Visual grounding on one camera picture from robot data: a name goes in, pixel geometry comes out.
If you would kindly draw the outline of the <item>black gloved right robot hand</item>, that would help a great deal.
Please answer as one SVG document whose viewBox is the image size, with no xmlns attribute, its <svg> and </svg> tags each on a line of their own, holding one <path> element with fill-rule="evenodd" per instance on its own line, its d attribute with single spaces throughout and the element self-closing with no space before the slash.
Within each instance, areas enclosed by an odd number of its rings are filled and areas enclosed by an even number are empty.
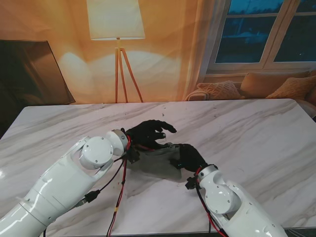
<svg viewBox="0 0 316 237">
<path fill-rule="evenodd" d="M 208 166 L 207 162 L 200 155 L 198 150 L 190 144 L 177 144 L 179 147 L 179 158 L 170 159 L 170 164 L 177 169 L 186 169 L 187 171 L 197 173 L 198 170 Z"/>
</svg>

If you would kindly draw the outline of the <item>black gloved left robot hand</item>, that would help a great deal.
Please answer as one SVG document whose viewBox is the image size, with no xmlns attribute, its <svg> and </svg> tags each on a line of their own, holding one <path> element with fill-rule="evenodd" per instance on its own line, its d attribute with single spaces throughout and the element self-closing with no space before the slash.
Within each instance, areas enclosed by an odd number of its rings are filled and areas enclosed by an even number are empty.
<svg viewBox="0 0 316 237">
<path fill-rule="evenodd" d="M 157 142 L 159 139 L 164 139 L 166 134 L 164 131 L 176 133 L 177 130 L 165 121 L 147 120 L 139 125 L 130 128 L 126 131 L 126 135 L 131 138 L 134 146 L 142 147 L 149 150 L 158 150 L 165 147 Z"/>
</svg>

